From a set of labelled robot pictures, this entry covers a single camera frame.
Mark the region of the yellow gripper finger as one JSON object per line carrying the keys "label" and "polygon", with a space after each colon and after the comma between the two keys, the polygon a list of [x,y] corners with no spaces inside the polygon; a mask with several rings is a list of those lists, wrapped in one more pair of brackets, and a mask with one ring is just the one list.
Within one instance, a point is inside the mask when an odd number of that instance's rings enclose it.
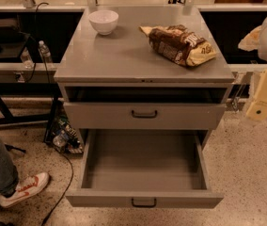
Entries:
{"label": "yellow gripper finger", "polygon": [[259,34],[261,26],[250,31],[238,44],[238,48],[247,52],[257,50],[259,47]]}

